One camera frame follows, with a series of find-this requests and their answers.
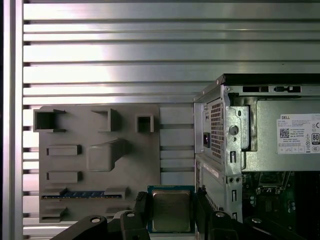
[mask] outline sticker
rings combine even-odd
[[[211,167],[209,167],[207,164],[203,164],[203,167],[207,169],[210,173],[212,173],[217,179],[219,178],[219,173],[215,170],[213,170]]]
[[[320,113],[282,114],[276,123],[278,154],[320,154]]]

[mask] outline silver metal wall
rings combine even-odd
[[[33,109],[159,103],[161,181],[191,184],[197,92],[223,73],[320,72],[318,3],[30,2],[4,0],[3,239],[70,224],[39,224]]]

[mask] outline screw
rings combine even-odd
[[[232,125],[229,127],[229,133],[233,136],[237,135],[239,133],[239,128],[236,125]]]
[[[94,218],[91,219],[91,222],[94,223],[94,224],[96,224],[96,223],[98,223],[100,221],[101,221],[101,219],[98,218],[98,217],[94,217]]]
[[[218,218],[223,218],[225,216],[225,214],[223,212],[217,212],[215,214]]]
[[[260,223],[262,223],[262,220],[260,218],[254,217],[254,218],[252,218],[252,222],[254,222],[255,224],[260,224]]]

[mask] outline qr code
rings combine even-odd
[[[280,138],[288,139],[290,137],[289,128],[280,128]]]

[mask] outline metal mesh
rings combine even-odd
[[[222,102],[213,102],[211,105],[211,150],[212,155],[219,159],[221,159],[221,144],[225,140],[222,113]]]
[[[195,189],[196,191],[200,187],[200,167],[201,163],[199,161],[195,162]]]

